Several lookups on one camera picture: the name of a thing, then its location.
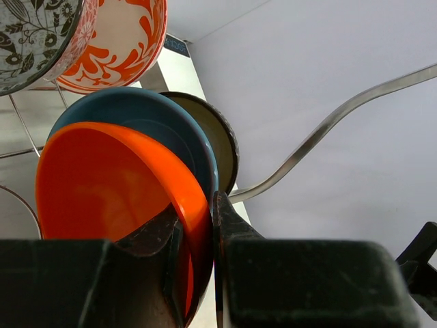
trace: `bowl rim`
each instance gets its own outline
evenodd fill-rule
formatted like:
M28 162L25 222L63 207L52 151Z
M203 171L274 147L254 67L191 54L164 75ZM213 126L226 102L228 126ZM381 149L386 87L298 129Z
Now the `bowl rim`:
M58 123L62 120L66 120L66 118L69 115L73 115L75 111L80 110L80 108L83 108L84 106L88 105L90 102L99 101L101 98L106 98L106 96L140 96L144 97L148 100L156 101L159 103L162 103L168 107L171 108L171 111L174 112L177 116L182 118L194 131L194 134L199 138L200 143L202 144L203 152L207 155L206 161L208 162L210 171L211 171L211 177L209 179L210 185L211 185L211 193L210 195L207 195L208 203L212 206L212 198L214 195L214 192L219 189L219 171L217 169L217 162L214 155L214 151L212 150L211 143L209 142L208 137L200 127L200 125L196 122L196 120L181 106L179 106L176 102L172 101L171 99L167 98L166 96L163 96L162 94L159 94L158 92L153 92L147 89L143 89L140 87L109 87L106 89L101 89L95 92L92 92L91 94L88 94L80 99L78 99L76 102L71 104L56 120L54 123L52 129L50 130L47 141L61 128L71 125L74 123L69 124L62 124L61 126L57 126Z
M129 149L133 155L137 156L140 161L149 168L169 196L169 200L178 213L178 217L184 227L184 233L187 235L188 248L190 249L192 259L193 295L191 297L191 303L189 304L188 316L184 315L185 320L191 320L201 304L201 297L206 291L206 287L210 281L214 257L211 244L212 216L208 206L208 200L197 182L196 177L194 177L187 166L185 166L172 151L143 133L116 124L79 122L65 126L56 132L53 138L48 141L45 147L46 150L41 154L35 183L37 208L40 208L38 204L41 204L42 201L41 184L44 179L41 176L41 168L47 161L47 154L51 149L51 145L58 142L63 136L79 130L97 131L124 145L124 147ZM160 155L160 160L155 159L156 154ZM170 172L169 170L162 169L163 157L166 157L165 163L173 163L174 170ZM190 180L192 183L174 184L171 182L172 177L180 178L182 175L184 176L183 180ZM44 233L44 220L41 220L41 218L42 216L40 215L41 234L44 240L46 238Z
M76 7L76 14L73 18L73 23L71 28L68 30L67 36L59 47L59 51L48 61L47 65L44 65L44 68L38 71L35 75L33 75L32 79L27 79L25 82L18 84L16 87L13 87L9 90L1 91L0 96L6 96L8 94L12 94L14 92L20 91L25 87L28 87L32 83L35 83L39 79L41 79L49 70L53 68L53 66L57 63L57 61L62 57L68 45L70 44L73 35L76 33L77 27L79 25L79 21L82 18L83 8L85 7L85 3L88 0L78 0Z
M179 91L164 91L164 92L160 92L160 94L162 94L163 96L166 96L167 98L169 98L171 100L173 100L173 98L183 98L185 100L189 100L189 101L192 101L194 103L197 103L198 105L201 105L206 110L208 110L217 119L218 123L220 123L220 125L228 132L227 138L228 138L229 143L231 144L231 148L233 150L232 151L233 169L232 169L231 178L229 179L229 183L226 186L224 192L226 192L226 194L229 195L229 193L232 191L232 189L236 183L237 175L238 175L238 168L240 166L240 149L238 147L237 137L235 135L234 130L231 127L231 124L226 120L225 116L216 107L211 105L206 100L204 100L200 97L197 97L193 94L188 94L186 92L179 92Z
M153 55L151 56L151 60L149 62L149 64L145 65L143 67L142 70L140 70L134 77L131 77L128 81L125 81L122 85L117 85L117 86L109 86L109 87L127 87L132 83L137 82L155 63L156 60L158 59L163 47L164 47L164 43L165 43L165 38L167 36L167 22L168 22L168 5L167 5L167 0L161 0L163 2L163 6L164 6L164 17L163 17L163 31L160 35L160 40L158 42L158 46L156 47ZM74 92L76 94L91 94L92 92L97 92L103 89L107 89L108 87L102 86L100 89L93 89L90 87L81 87L78 88L78 84L75 83L74 84L74 88L69 86L67 83L64 83L64 81L69 81L69 84L73 84L70 83L70 80L67 80L64 78L64 74L61 74L61 76L56 78L56 81L58 82L59 86L63 87L64 89L70 91L70 92Z

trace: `orange floral pattern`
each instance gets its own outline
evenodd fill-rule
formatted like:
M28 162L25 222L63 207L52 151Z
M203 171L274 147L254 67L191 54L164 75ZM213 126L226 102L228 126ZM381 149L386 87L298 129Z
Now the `orange floral pattern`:
M115 36L109 35L111 30L102 28L106 21L114 24L110 19L111 15L114 11L121 11L121 5L134 6L126 10L128 14L124 20L116 22L120 29L126 28L126 38L138 39L129 40L131 49L128 50L121 46L123 40L114 40ZM167 0L99 0L99 6L100 10L105 6L105 11L101 11L102 14L98 17L96 30L88 47L80 59L58 78L60 86L80 94L105 87L130 85L137 81L154 65L165 41ZM127 23L125 20L129 20L130 13L134 13L136 21L135 25L129 25L129 30L124 25ZM105 42L109 45L106 48L102 46Z

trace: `black label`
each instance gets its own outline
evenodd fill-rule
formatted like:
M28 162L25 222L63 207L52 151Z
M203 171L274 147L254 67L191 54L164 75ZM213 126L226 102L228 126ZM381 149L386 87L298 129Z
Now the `black label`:
M182 56L190 58L190 53L188 52L188 48L185 42L180 41L173 36L169 36L168 34L165 36L164 48L174 51L175 53L179 53Z

